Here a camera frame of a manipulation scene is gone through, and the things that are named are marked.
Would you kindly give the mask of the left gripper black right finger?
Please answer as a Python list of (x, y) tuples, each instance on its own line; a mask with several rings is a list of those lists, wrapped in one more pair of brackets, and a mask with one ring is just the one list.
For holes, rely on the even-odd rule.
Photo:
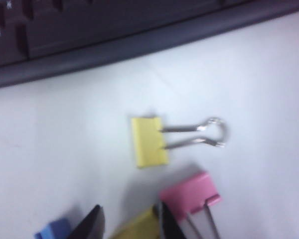
[(160, 231), (163, 239), (186, 239), (170, 209), (160, 202)]

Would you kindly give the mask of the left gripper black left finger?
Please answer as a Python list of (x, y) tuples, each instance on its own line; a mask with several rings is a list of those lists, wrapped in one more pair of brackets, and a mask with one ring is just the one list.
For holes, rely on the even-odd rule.
[(103, 207), (96, 205), (70, 233), (70, 239), (102, 239), (105, 233)]

